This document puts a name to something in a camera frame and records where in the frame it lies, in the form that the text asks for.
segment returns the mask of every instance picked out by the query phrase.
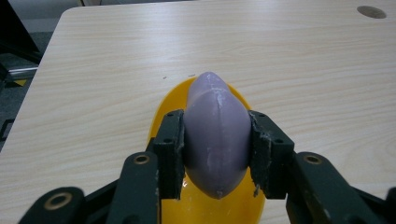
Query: yellow bowl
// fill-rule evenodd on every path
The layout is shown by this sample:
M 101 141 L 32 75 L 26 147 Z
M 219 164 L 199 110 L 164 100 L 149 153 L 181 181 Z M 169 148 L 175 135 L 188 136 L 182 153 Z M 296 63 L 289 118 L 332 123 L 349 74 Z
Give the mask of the yellow bowl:
M 151 137 L 157 135 L 165 114 L 186 108 L 189 88 L 194 80 L 195 78 L 190 78 L 181 82 L 165 96 L 152 121 L 148 142 Z M 250 105 L 242 95 L 232 86 L 228 86 L 245 108 L 250 109 Z M 206 196 L 192 184 L 186 175 L 183 180 L 181 199 L 179 201 L 162 200 L 163 224 L 258 223 L 264 206 L 264 195 L 260 191 L 258 196 L 253 197 L 254 190 L 249 169 L 238 187 L 221 200 Z

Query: purple object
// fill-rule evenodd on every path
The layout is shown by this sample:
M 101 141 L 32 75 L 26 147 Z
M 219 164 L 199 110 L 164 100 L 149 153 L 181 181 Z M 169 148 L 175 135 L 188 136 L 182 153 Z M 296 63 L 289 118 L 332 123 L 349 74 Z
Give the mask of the purple object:
M 191 181 L 212 198 L 225 197 L 248 167 L 247 110 L 220 77 L 206 72 L 191 84 L 184 126 L 184 163 Z

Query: light wood tabletop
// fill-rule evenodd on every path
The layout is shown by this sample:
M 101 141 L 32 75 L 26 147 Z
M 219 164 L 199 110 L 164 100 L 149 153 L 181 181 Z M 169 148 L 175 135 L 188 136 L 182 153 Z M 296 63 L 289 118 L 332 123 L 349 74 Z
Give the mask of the light wood tabletop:
M 117 179 L 145 150 L 165 94 L 205 71 L 350 185 L 381 198 L 396 186 L 395 1 L 77 7 L 61 17 L 0 153 L 0 223 L 51 189 L 89 194 Z M 288 223 L 285 203 L 266 201 L 261 223 Z

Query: lavender plush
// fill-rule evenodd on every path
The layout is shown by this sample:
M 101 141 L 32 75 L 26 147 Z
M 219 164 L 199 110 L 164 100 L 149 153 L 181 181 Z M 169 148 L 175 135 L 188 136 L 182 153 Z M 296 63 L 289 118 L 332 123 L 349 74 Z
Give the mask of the lavender plush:
M 221 199 L 233 191 L 248 167 L 250 118 L 216 74 L 201 74 L 189 90 L 184 114 L 184 163 L 191 181 Z

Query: wooden table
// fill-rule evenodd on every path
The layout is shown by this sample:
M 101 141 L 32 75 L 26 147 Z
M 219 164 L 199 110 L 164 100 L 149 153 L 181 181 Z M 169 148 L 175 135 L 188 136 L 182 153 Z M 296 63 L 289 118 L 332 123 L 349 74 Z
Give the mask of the wooden table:
M 89 194 L 118 178 L 165 94 L 208 70 L 351 185 L 382 198 L 396 186 L 394 1 L 78 7 L 63 14 L 0 154 L 0 222 L 51 189 Z M 267 201 L 261 223 L 289 222 L 284 206 Z

